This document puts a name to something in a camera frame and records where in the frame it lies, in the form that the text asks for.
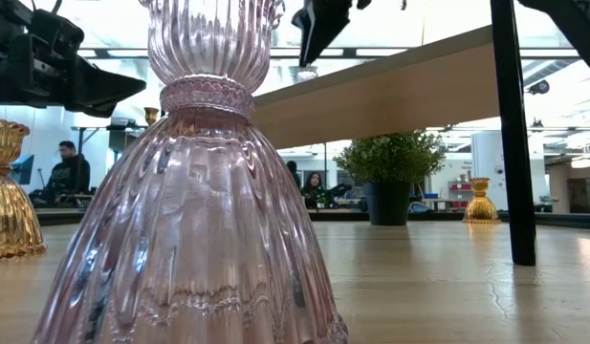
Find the wooden tabletop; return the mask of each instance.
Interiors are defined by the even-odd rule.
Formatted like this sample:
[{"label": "wooden tabletop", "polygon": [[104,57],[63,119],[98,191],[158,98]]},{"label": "wooden tabletop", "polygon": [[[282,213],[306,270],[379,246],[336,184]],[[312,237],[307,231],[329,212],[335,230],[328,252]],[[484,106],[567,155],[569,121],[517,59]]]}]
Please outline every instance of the wooden tabletop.
[{"label": "wooden tabletop", "polygon": [[[0,344],[29,343],[75,228],[44,227],[43,256],[0,260]],[[352,344],[590,343],[590,230],[539,227],[524,268],[507,226],[316,228]]]}]

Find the potted plant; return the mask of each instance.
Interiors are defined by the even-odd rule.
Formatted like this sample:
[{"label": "potted plant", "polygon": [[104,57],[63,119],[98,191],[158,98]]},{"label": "potted plant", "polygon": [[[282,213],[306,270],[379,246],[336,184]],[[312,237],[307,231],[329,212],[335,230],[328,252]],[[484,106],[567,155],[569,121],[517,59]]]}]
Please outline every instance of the potted plant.
[{"label": "potted plant", "polygon": [[440,137],[424,131],[352,140],[337,165],[364,182],[371,224],[404,226],[412,185],[443,167]]}]

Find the ribbed glass vase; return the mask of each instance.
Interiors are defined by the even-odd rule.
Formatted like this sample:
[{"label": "ribbed glass vase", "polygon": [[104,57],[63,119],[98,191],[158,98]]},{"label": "ribbed glass vase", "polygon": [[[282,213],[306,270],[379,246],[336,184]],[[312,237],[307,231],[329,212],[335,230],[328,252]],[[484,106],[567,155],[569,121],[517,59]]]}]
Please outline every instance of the ribbed glass vase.
[{"label": "ribbed glass vase", "polygon": [[345,344],[314,229],[250,123],[281,0],[150,0],[168,116],[68,248],[33,344]]}]

